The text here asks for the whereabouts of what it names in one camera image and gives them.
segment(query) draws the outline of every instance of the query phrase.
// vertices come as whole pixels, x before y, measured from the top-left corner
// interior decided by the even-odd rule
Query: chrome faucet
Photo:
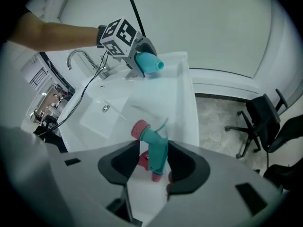
[[[93,61],[93,59],[89,56],[89,54],[87,54],[86,51],[84,51],[84,50],[74,50],[68,55],[67,60],[66,60],[68,70],[72,69],[72,67],[71,67],[71,58],[77,52],[82,52],[84,54],[85,58],[89,61],[89,63],[93,66],[93,68],[96,71],[99,69],[99,66]],[[101,77],[102,80],[104,80],[109,76],[108,72],[109,72],[109,66],[105,65],[103,70],[98,75]]]

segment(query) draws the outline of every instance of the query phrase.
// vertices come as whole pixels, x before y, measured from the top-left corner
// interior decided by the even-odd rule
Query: wristwatch
[[[98,34],[97,34],[97,48],[104,48],[104,46],[100,43],[100,39],[106,29],[106,25],[100,25],[98,27],[99,31],[98,31]]]

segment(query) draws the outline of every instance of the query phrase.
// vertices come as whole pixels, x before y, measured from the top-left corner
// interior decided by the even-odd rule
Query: concrete floor
[[[200,147],[213,150],[222,154],[235,157],[237,153],[242,153],[247,140],[247,134],[239,131],[230,130],[226,132],[224,127],[238,126],[247,128],[243,116],[237,115],[238,111],[243,110],[249,117],[244,103],[196,97]],[[254,153],[253,149],[257,148],[254,141],[244,158],[239,159],[251,169],[260,169],[260,174],[266,170],[266,152],[262,149]]]

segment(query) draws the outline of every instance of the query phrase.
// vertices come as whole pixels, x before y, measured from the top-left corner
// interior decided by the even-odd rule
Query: office chair
[[[256,97],[246,103],[246,108],[251,116],[252,124],[243,111],[237,112],[239,116],[241,114],[243,115],[245,123],[247,124],[247,128],[233,126],[225,127],[225,131],[236,130],[248,134],[244,151],[242,155],[236,155],[237,159],[245,156],[252,140],[255,141],[258,147],[254,150],[254,152],[261,150],[258,137],[260,138],[262,147],[264,149],[274,141],[276,135],[280,130],[280,118],[278,115],[278,110],[282,105],[285,105],[286,108],[288,107],[287,102],[285,101],[280,91],[276,89],[276,92],[280,96],[280,101],[278,102],[276,108],[274,108],[273,104],[266,94],[260,97]]]
[[[303,114],[289,119],[282,127],[273,143],[266,148],[268,153],[275,152],[286,142],[303,136]],[[302,182],[303,158],[293,166],[272,165],[263,177],[271,181],[277,188],[283,186],[292,190]]]

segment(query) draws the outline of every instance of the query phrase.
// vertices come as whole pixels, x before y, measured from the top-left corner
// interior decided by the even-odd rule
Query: white sink
[[[131,129],[143,119],[156,130],[168,118],[169,140],[199,146],[199,126],[196,98],[193,90],[186,52],[159,56],[164,68],[146,78],[132,78],[125,69],[91,82],[82,102],[72,116],[60,127],[69,152],[95,149],[134,140]],[[84,81],[83,87],[90,79]],[[63,110],[61,122],[78,102],[83,88],[79,89]],[[109,109],[103,112],[105,105]],[[140,143],[140,153],[148,149]],[[145,227],[165,206],[166,186],[170,167],[166,162],[158,183],[152,173],[137,166],[127,182],[133,217]]]

